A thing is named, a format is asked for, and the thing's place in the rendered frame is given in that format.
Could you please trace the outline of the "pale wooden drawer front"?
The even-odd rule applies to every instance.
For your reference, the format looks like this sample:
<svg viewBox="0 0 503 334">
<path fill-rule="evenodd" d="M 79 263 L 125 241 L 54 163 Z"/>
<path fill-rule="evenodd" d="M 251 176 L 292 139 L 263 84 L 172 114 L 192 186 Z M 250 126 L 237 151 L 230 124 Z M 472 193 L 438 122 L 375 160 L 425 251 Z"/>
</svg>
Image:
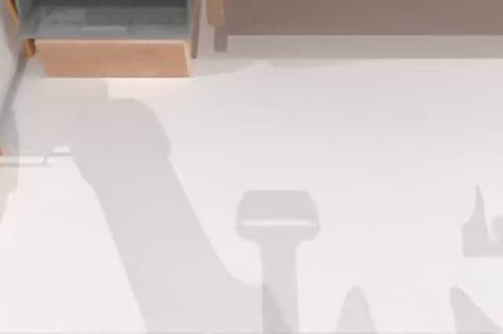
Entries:
<svg viewBox="0 0 503 334">
<path fill-rule="evenodd" d="M 72 78 L 188 77 L 193 43 L 182 40 L 37 39 L 46 75 Z"/>
</svg>

